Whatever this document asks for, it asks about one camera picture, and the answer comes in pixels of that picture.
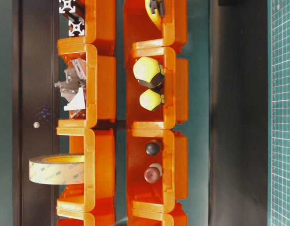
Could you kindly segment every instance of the small screw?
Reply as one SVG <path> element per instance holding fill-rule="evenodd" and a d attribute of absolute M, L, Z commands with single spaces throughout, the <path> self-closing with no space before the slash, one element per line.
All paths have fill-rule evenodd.
<path fill-rule="evenodd" d="M 37 122 L 37 121 L 35 121 L 35 122 L 33 123 L 33 127 L 34 127 L 35 129 L 39 128 L 39 127 L 40 127 L 40 123 Z"/>

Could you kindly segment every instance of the orange storage bin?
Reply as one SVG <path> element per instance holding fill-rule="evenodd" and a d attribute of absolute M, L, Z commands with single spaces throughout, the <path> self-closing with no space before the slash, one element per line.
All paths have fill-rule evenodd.
<path fill-rule="evenodd" d="M 177 203 L 171 213 L 158 213 L 131 209 L 128 214 L 129 226 L 187 226 L 188 217 Z"/>
<path fill-rule="evenodd" d="M 153 139 L 161 141 L 162 148 L 159 154 L 149 156 L 145 146 Z M 154 184 L 144 179 L 144 171 L 152 163 L 162 166 L 162 177 Z M 187 138 L 180 132 L 171 130 L 128 130 L 127 206 L 138 210 L 169 213 L 173 211 L 176 200 L 187 197 Z"/>
<path fill-rule="evenodd" d="M 92 44 L 100 55 L 112 56 L 116 39 L 116 0 L 84 0 L 85 35 L 58 40 L 58 48 L 80 44 Z"/>
<path fill-rule="evenodd" d="M 58 215 L 70 219 L 59 219 L 58 226 L 113 226 L 115 209 L 113 198 L 97 200 L 96 207 L 88 213 L 58 210 Z"/>
<path fill-rule="evenodd" d="M 180 53 L 188 39 L 187 0 L 164 0 L 165 16 L 161 30 L 148 16 L 145 0 L 125 0 L 125 59 L 131 50 L 171 46 Z"/>
<path fill-rule="evenodd" d="M 113 130 L 57 128 L 70 136 L 69 153 L 84 153 L 84 184 L 68 185 L 57 200 L 57 213 L 89 212 L 96 200 L 115 194 L 115 141 Z"/>
<path fill-rule="evenodd" d="M 66 64 L 70 60 L 86 60 L 86 116 L 84 119 L 59 120 L 58 127 L 92 128 L 98 120 L 116 118 L 116 60 L 98 56 L 93 45 L 59 47 L 59 55 Z"/>
<path fill-rule="evenodd" d="M 162 93 L 165 103 L 156 111 L 140 105 L 140 95 L 148 88 L 141 86 L 133 74 L 133 66 L 140 57 L 151 57 L 163 65 L 165 80 Z M 126 66 L 127 127 L 133 129 L 172 129 L 189 117 L 189 65 L 188 60 L 176 58 L 170 47 L 132 51 Z"/>

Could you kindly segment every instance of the roll of tape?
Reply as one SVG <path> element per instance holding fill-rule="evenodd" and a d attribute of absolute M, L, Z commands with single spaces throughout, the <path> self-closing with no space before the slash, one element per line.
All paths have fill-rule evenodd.
<path fill-rule="evenodd" d="M 30 180 L 46 185 L 84 183 L 84 155 L 60 154 L 30 159 Z"/>

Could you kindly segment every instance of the green cutting mat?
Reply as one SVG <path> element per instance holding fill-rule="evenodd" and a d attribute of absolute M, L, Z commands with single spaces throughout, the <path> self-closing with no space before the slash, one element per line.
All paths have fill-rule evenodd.
<path fill-rule="evenodd" d="M 290 226 L 290 0 L 270 1 L 269 225 Z"/>

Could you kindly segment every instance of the black panel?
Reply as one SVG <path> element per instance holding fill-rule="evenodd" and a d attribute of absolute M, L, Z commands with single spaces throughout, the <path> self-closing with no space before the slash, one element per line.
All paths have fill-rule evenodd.
<path fill-rule="evenodd" d="M 53 88 L 58 80 L 58 1 L 14 0 L 13 7 L 14 225 L 56 225 L 58 187 L 31 182 L 29 159 L 59 149 L 59 93 Z"/>
<path fill-rule="evenodd" d="M 212 1 L 210 225 L 267 224 L 267 1 Z"/>

